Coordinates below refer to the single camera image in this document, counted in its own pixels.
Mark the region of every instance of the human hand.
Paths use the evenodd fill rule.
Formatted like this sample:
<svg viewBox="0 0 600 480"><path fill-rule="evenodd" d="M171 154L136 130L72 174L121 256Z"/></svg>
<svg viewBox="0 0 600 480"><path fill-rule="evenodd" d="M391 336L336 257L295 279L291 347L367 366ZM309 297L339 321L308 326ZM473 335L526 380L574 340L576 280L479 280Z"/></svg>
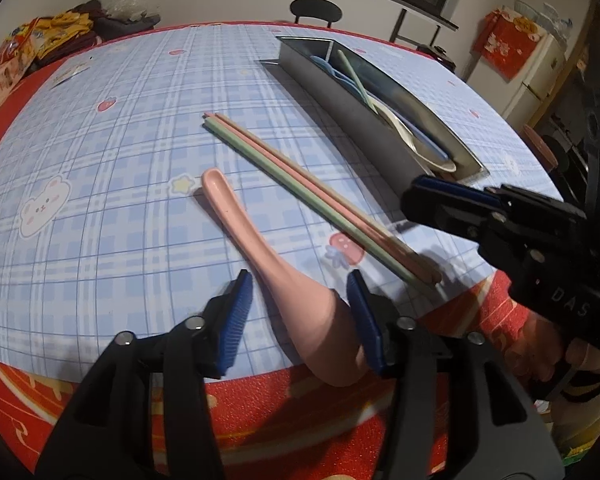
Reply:
<svg viewBox="0 0 600 480"><path fill-rule="evenodd" d="M565 358L577 370L600 374L600 351L581 339L564 348L557 326L535 312L530 312L518 339L505 352L510 370L524 383L531 377L550 381L555 365Z"/></svg>

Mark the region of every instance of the plastic bag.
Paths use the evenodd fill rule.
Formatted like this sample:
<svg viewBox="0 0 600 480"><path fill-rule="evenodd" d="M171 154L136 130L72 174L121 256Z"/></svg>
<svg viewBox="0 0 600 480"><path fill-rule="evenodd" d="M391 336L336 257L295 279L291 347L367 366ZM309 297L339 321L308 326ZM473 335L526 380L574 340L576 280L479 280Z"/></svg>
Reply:
<svg viewBox="0 0 600 480"><path fill-rule="evenodd" d="M121 22L137 22L145 16L157 14L157 7L148 0L119 0L106 6L109 18Z"/></svg>
<svg viewBox="0 0 600 480"><path fill-rule="evenodd" d="M0 65L0 105L6 101L35 57L36 49L31 36L29 36L19 45L15 55Z"/></svg>

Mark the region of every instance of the red table edge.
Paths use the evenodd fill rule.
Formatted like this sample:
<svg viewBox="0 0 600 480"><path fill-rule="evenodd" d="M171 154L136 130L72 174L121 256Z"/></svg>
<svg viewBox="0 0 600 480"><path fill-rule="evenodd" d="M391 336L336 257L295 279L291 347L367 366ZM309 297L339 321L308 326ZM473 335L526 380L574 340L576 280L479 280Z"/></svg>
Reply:
<svg viewBox="0 0 600 480"><path fill-rule="evenodd" d="M77 56L78 54L82 54L84 52L88 52L93 48L98 48L103 45L109 45L115 43L116 41L128 40L129 38L135 38L137 36L144 36L145 34L153 34L155 32L163 32L165 30L178 30L180 28L187 27L201 27L203 25L271 25L274 27L296 27L296 28L308 28L313 30L328 30L331 32L337 32L338 34L344 34L346 36L353 36L355 38L363 38L365 40L376 41L377 43L383 43L391 46L395 46L397 48L401 48L402 50L406 50L408 52L412 52L414 54L418 54L420 56L428 57L429 59L433 59L429 54L425 54L423 52L418 52L413 48L400 45L397 43L391 43L389 41L381 40L379 38L373 38L371 36L366 36L366 34L358 34L357 32L349 32L347 30L339 30L336 28L326 28L326 27L318 27L317 25L300 25L298 23L286 23L286 22L202 22L202 23L187 23L186 25L174 25L173 27L164 27L157 28L155 30L145 30L144 32L138 32L136 34L131 34L129 36L123 36L122 38L116 38L115 40L106 41L99 45L94 45L88 48L85 48L79 52L75 52L67 57L59 59L56 62L51 63L44 68L33 72L33 74L29 75L23 81L16 86L16 88L11 92L7 100L0 106L0 141L4 137L4 134L7 132L7 129L13 123L14 119L18 116L20 111L25 107L25 105L29 102L29 100L35 95L38 89L45 83L47 79L58 69L58 67L67 59L73 56Z"/></svg>

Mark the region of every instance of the black chair back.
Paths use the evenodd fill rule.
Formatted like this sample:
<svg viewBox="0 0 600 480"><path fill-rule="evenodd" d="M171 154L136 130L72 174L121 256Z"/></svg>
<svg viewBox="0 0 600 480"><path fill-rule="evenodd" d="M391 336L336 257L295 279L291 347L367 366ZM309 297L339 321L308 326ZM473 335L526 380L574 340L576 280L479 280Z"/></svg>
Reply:
<svg viewBox="0 0 600 480"><path fill-rule="evenodd" d="M318 18L327 22L327 28L331 28L331 23L342 19L342 9L328 0L294 0L290 8L295 23L300 18Z"/></svg>

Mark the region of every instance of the green chopstick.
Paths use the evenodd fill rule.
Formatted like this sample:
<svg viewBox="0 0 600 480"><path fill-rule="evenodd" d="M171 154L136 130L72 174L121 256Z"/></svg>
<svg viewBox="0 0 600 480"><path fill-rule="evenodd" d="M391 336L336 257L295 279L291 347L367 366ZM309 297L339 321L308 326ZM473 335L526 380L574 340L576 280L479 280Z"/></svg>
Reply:
<svg viewBox="0 0 600 480"><path fill-rule="evenodd" d="M371 110L373 110L375 113L378 113L378 110L375 109L375 105L373 105L373 103L371 103L371 100L369 99L369 94L366 93L365 86L362 84L362 81L360 81L360 78L357 76L355 70L353 70L353 66L351 66L349 58L345 56L345 54L341 50L338 50L337 53L340 59L342 60L342 63L344 64L345 68L347 69L347 72L349 72L349 77L353 79L355 86L357 86L357 89L360 91L360 94L362 94L362 98L365 100L366 105L369 108L371 108Z"/></svg>
<svg viewBox="0 0 600 480"><path fill-rule="evenodd" d="M371 238L364 234L360 229L355 227L349 220L344 218L340 213L335 211L324 200L306 189L302 184L296 181L286 171L277 167L273 162L268 160L258 150L250 144L240 139L233 132L228 130L222 121L209 116L205 119L205 126L209 128L216 136L220 137L224 142L230 145L234 150L241 153L245 158L256 164L261 170L266 172L273 179L278 181L282 186L293 193L298 199L312 208L315 212L330 221L334 226L338 227L356 242L362 245L369 253L375 256L384 266L397 274L404 282L413 285L417 290L422 292L428 298L432 298L433 290L427 287L424 283L418 280L408 269L405 269L394 257L388 254Z"/></svg>

